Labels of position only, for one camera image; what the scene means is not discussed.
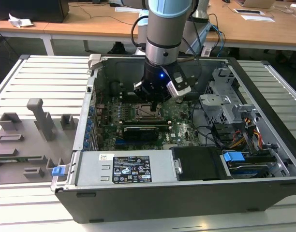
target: green circuit board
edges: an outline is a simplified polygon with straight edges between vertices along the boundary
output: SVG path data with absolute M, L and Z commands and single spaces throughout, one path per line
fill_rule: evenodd
M 157 112 L 148 112 L 148 104 L 123 104 L 117 98 L 108 99 L 104 104 L 106 110 L 102 112 L 99 125 L 103 130 L 101 150 L 162 150 L 173 146 L 199 145 L 198 137 L 189 120 L 191 109 L 188 102 L 177 104 L 174 99 L 170 99 L 160 104 Z M 121 122 L 151 127 L 151 122 L 149 125 L 145 124 L 149 121 L 147 117 L 153 118 L 152 121 L 157 122 L 158 125 L 164 125 L 168 130 L 160 130 L 156 141 L 125 143 L 121 134 L 121 128 L 123 128 Z

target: computer case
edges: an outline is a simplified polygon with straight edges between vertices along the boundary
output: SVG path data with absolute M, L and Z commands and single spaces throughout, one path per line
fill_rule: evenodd
M 68 0 L 0 0 L 0 20 L 16 18 L 62 23 L 69 12 Z

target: motherboard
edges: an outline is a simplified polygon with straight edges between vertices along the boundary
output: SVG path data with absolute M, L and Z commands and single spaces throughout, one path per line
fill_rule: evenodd
M 199 145 L 191 101 L 171 99 L 152 112 L 148 103 L 124 103 L 116 97 L 96 103 L 99 149 L 162 150 Z

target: floor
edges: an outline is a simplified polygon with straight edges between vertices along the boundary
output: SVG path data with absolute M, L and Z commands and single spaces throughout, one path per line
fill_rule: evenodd
M 30 38 L 7 38 L 8 43 L 19 54 L 30 55 L 46 55 L 45 47 L 41 39 Z M 9 70 L 15 64 L 17 56 L 8 46 L 5 41 L 1 41 L 0 46 L 0 83 L 7 75 Z M 91 53 L 107 53 L 113 45 L 113 42 L 89 41 L 90 52 L 84 50 L 82 41 L 76 40 L 54 40 L 56 55 L 59 56 L 88 56 Z M 135 52 L 135 47 L 131 43 L 125 43 L 125 49 L 128 53 Z M 284 52 L 288 57 L 291 56 L 290 51 Z M 278 64 L 275 61 L 275 51 L 269 51 L 265 54 L 260 49 L 240 49 L 240 60 L 267 60 L 279 74 L 290 83 L 293 88 L 296 88 L 296 70 L 291 68 L 289 64 Z M 228 49 L 222 52 L 223 57 L 228 56 Z

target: metal rail table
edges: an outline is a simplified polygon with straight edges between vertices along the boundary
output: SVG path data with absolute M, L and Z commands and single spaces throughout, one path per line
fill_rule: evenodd
M 87 62 L 88 57 L 58 56 L 19 60 L 0 85 L 0 116 L 17 112 L 21 119 L 34 118 L 25 106 L 29 98 L 36 97 L 43 98 L 44 110 L 50 111 L 52 117 L 79 117 L 89 77 Z M 296 93 L 271 66 L 259 61 L 239 63 L 296 137 Z M 296 232 L 296 196 L 265 212 L 77 224 L 49 186 L 50 183 L 0 186 L 0 231 Z

